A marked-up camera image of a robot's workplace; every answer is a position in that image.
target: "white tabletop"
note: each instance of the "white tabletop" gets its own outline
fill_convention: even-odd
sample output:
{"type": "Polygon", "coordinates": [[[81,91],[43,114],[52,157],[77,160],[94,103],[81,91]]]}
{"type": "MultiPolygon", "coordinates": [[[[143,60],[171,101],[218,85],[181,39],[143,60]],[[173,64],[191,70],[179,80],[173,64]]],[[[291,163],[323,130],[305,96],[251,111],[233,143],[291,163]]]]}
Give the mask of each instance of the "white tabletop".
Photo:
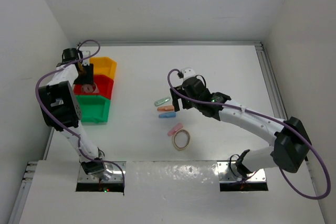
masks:
{"type": "MultiPolygon", "coordinates": [[[[125,196],[75,192],[78,156],[55,132],[47,160],[34,174],[21,224],[324,223],[318,202],[297,195],[276,168],[266,169],[269,191],[219,192],[214,161],[265,147],[265,141],[195,109],[158,118],[153,103],[170,94],[168,71],[187,66],[205,77],[211,92],[273,115],[254,46],[115,46],[102,47],[98,56],[118,63],[110,117],[85,130],[108,160],[127,161],[125,196]],[[178,122],[192,136],[181,152],[167,136],[178,122]]],[[[289,178],[314,195],[305,163],[289,178]]]]}

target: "orange marker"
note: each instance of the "orange marker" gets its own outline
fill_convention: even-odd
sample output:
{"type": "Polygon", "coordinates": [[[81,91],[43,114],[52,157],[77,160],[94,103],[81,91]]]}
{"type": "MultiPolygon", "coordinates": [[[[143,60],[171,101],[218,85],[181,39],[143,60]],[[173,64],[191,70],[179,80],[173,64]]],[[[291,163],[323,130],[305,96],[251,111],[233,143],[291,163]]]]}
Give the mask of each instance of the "orange marker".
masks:
{"type": "Polygon", "coordinates": [[[169,105],[169,106],[158,107],[158,111],[174,111],[174,106],[169,105]]]}

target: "blue marker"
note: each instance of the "blue marker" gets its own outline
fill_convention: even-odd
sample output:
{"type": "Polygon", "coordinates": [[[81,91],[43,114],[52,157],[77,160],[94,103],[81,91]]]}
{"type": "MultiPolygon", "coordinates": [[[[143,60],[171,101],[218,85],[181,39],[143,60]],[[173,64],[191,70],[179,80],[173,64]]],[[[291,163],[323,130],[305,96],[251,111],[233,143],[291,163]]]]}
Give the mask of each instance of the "blue marker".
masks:
{"type": "Polygon", "coordinates": [[[159,118],[175,118],[176,112],[167,112],[159,115],[159,118]]]}

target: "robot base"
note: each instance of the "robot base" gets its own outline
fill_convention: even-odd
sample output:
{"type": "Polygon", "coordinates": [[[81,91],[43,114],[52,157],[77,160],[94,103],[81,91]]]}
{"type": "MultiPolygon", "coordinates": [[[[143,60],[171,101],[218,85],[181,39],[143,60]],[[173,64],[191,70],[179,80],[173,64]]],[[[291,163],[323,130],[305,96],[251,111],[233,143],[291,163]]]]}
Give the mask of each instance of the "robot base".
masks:
{"type": "MultiPolygon", "coordinates": [[[[123,170],[125,175],[126,162],[116,162],[123,170]]],[[[119,192],[123,193],[123,180],[121,171],[112,164],[107,163],[108,175],[106,179],[98,179],[92,175],[85,174],[84,170],[80,166],[77,180],[76,191],[99,191],[103,193],[107,192],[119,192]]]]}
{"type": "Polygon", "coordinates": [[[229,161],[218,161],[219,186],[221,191],[268,191],[265,170],[260,169],[255,175],[243,183],[228,168],[229,161]]]}

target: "pink eraser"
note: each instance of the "pink eraser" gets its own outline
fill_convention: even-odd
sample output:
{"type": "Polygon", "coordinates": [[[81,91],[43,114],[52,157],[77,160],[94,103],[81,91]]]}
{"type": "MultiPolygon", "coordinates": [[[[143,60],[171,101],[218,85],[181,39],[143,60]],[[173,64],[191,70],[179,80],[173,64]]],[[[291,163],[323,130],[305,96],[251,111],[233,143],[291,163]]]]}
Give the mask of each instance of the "pink eraser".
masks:
{"type": "Polygon", "coordinates": [[[172,136],[174,135],[177,131],[179,131],[180,129],[183,128],[183,124],[182,123],[178,123],[176,126],[174,126],[169,132],[168,132],[168,136],[172,136]]]}

